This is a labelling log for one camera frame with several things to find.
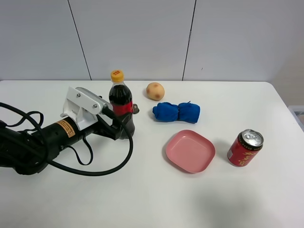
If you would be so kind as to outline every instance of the robotic arm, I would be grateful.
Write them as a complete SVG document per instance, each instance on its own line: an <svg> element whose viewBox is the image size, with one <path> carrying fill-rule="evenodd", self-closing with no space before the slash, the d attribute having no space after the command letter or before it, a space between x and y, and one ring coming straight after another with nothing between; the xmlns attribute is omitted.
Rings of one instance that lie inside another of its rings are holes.
<svg viewBox="0 0 304 228"><path fill-rule="evenodd" d="M113 113L110 103L85 88L70 87L61 114L61 117L65 118L45 128L41 128L43 114L40 112L25 113L4 103L0 103L0 107L22 116L22 119L14 125L7 125L0 120L0 167L12 167L19 174L39 173L50 164L74 174L104 176L120 170L132 155L133 140L125 126L125 120L131 113L117 117ZM31 117L32 114L40 115L39 123ZM30 121L35 128L18 132L10 129L21 125L25 120ZM122 131L125 131L129 138L130 148L125 160L113 169L88 172L72 169L53 161L62 150L71 148L76 153L80 164L89 165L93 160L93 151L86 141L86 137L93 133L116 140ZM80 161L77 152L72 147L79 140L84 141L91 153L91 160L88 164Z"/></svg>

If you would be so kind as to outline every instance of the bottle label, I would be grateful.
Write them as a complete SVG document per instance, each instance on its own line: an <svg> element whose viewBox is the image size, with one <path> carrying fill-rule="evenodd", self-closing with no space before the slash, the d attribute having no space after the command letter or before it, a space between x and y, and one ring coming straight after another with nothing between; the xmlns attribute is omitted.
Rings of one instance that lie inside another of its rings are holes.
<svg viewBox="0 0 304 228"><path fill-rule="evenodd" d="M117 116L124 115L126 113L133 113L133 102L131 101L130 103L127 103L125 105L115 105L112 104L113 106L113 112Z"/></svg>

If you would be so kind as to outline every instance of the red label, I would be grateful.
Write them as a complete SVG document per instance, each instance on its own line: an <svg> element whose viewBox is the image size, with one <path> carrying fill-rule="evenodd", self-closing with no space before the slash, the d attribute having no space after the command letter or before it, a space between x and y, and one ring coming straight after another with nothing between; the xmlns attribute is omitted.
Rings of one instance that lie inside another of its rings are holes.
<svg viewBox="0 0 304 228"><path fill-rule="evenodd" d="M247 165L259 151L247 150L238 139L234 141L229 152L228 158L236 166Z"/></svg>
<svg viewBox="0 0 304 228"><path fill-rule="evenodd" d="M133 102L132 101L128 104L125 104L125 105L112 104L112 106L113 106L113 112L117 116L121 116L121 115L124 115L126 113L133 113Z"/></svg>

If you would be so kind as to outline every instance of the potato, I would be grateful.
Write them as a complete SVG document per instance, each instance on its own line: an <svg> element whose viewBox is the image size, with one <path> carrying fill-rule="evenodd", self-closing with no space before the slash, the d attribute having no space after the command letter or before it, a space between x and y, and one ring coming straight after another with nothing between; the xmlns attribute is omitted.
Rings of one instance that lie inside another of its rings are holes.
<svg viewBox="0 0 304 228"><path fill-rule="evenodd" d="M165 89L157 82L148 84L146 92L148 97L155 101L160 101L165 96Z"/></svg>

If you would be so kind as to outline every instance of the orange warning label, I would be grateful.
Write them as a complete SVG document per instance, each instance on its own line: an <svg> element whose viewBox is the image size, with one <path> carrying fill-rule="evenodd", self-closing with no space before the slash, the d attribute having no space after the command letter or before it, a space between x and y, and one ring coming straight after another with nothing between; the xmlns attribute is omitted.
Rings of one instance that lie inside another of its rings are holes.
<svg viewBox="0 0 304 228"><path fill-rule="evenodd" d="M65 120L60 120L57 122L62 128L66 131L69 138L73 137L75 135L75 131L72 128L72 126Z"/></svg>

